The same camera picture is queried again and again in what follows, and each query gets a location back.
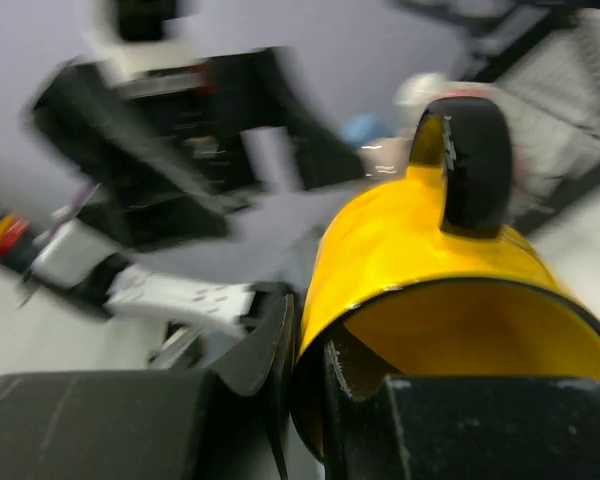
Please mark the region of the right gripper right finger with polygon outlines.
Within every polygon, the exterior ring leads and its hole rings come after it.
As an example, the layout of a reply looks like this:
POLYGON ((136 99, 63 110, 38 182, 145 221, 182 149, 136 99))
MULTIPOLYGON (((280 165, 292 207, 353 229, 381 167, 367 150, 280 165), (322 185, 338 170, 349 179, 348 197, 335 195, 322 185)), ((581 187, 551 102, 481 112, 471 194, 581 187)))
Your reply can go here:
POLYGON ((600 384, 577 377, 403 377, 355 391, 324 348, 329 479, 600 479, 600 384))

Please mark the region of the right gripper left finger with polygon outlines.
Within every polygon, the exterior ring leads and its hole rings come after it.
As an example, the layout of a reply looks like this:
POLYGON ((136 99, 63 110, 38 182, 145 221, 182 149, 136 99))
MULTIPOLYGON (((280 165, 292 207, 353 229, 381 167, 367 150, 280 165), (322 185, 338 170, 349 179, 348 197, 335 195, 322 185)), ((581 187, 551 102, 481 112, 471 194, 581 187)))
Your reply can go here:
POLYGON ((295 299, 205 368, 0 377, 0 479, 284 479, 295 299))

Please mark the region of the yellow mug black handle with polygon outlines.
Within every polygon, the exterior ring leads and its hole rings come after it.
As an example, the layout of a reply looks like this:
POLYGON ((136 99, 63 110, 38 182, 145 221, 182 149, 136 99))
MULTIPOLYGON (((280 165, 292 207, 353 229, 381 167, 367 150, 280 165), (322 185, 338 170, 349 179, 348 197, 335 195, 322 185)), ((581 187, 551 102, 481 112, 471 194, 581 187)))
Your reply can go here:
POLYGON ((508 124, 493 101, 426 106, 405 177, 350 200, 316 255, 291 414, 323 462, 325 346, 354 389, 403 377, 577 377, 600 384, 600 321, 507 223, 508 124))

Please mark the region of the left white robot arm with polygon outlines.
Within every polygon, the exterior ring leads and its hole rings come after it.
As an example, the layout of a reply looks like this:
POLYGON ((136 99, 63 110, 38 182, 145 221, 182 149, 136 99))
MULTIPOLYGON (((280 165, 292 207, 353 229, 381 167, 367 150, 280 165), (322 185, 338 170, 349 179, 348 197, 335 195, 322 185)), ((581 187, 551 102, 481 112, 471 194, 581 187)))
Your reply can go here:
POLYGON ((297 96, 285 52, 199 55, 175 1, 91 1, 94 57, 61 66, 30 108, 38 134, 88 183, 42 237, 26 283, 105 318, 137 315, 243 337, 295 318, 284 284, 155 276, 138 253, 222 239, 264 189, 243 135, 280 128, 306 190, 365 176, 359 154, 297 96))

